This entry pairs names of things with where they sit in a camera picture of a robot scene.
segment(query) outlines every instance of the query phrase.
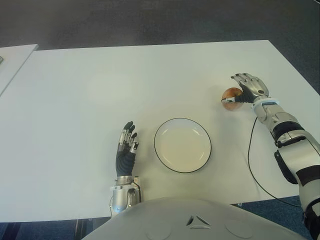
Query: plate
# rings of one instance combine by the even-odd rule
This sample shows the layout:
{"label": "plate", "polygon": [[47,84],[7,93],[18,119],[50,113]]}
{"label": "plate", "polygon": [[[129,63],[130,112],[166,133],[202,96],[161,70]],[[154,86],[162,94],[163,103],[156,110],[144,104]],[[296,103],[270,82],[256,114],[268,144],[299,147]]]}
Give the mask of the plate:
{"label": "plate", "polygon": [[160,161],[179,173],[200,169],[211,154],[211,141],[206,130],[187,118],[174,118],[163,123],[154,136],[154,149]]}

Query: floor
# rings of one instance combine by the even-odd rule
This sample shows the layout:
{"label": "floor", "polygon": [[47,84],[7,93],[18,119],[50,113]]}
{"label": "floor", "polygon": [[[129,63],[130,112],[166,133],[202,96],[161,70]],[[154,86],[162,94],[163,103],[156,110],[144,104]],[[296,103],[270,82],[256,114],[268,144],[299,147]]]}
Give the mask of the floor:
{"label": "floor", "polygon": [[[270,40],[320,93],[319,12],[313,0],[2,0],[0,47],[36,43],[39,50],[47,50]],[[276,200],[244,203],[242,208],[309,236],[299,208]],[[75,224],[23,223],[16,239],[71,240]],[[0,223],[0,238],[5,227]]]}

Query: tabletop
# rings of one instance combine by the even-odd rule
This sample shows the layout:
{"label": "tabletop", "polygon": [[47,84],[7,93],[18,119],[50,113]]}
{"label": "tabletop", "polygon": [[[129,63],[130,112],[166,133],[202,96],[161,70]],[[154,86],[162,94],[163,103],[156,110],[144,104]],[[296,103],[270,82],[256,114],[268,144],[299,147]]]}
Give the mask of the tabletop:
{"label": "tabletop", "polygon": [[0,56],[3,58],[3,62],[0,63],[0,96],[37,47],[38,45],[31,44],[0,48]]}
{"label": "tabletop", "polygon": [[[267,40],[35,51],[0,99],[0,222],[110,215],[120,130],[133,120],[139,149],[133,174],[144,200],[191,197],[228,204],[269,199],[247,165],[255,115],[249,104],[227,111],[230,76],[261,78],[270,96],[320,140],[320,97]],[[172,118],[198,122],[211,139],[206,165],[166,168],[154,136]],[[275,196],[298,195],[257,123],[251,167]]]}

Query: apple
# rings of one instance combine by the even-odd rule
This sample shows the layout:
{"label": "apple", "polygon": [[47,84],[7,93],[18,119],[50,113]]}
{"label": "apple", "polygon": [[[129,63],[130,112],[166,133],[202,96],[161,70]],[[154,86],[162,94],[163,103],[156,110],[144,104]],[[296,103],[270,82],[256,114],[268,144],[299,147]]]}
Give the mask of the apple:
{"label": "apple", "polygon": [[[222,99],[233,98],[241,95],[242,93],[243,92],[241,89],[236,87],[231,87],[224,91],[224,93],[222,94]],[[223,102],[222,103],[223,107],[229,111],[236,110],[240,108],[243,104],[244,104],[243,102],[229,102],[229,103]]]}

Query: blue carpet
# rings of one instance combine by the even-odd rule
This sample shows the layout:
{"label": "blue carpet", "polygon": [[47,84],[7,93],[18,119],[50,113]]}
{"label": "blue carpet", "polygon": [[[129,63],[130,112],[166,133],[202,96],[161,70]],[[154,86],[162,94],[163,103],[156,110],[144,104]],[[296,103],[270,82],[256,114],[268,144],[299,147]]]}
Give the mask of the blue carpet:
{"label": "blue carpet", "polygon": [[[285,197],[281,198],[281,200],[294,205],[301,205],[298,196]],[[273,199],[242,203],[240,208],[282,225],[308,240],[312,240],[309,231],[303,223],[303,210],[300,207],[290,206]]]}
{"label": "blue carpet", "polygon": [[[289,203],[300,205],[298,196],[282,199]],[[303,224],[303,211],[299,207],[292,207],[275,199],[247,202],[238,207],[282,225],[308,240],[312,240]],[[0,223],[0,239],[6,226],[7,223]],[[76,220],[23,222],[16,240],[73,240],[75,226]],[[88,221],[86,234],[89,234],[92,230],[93,221]]]}

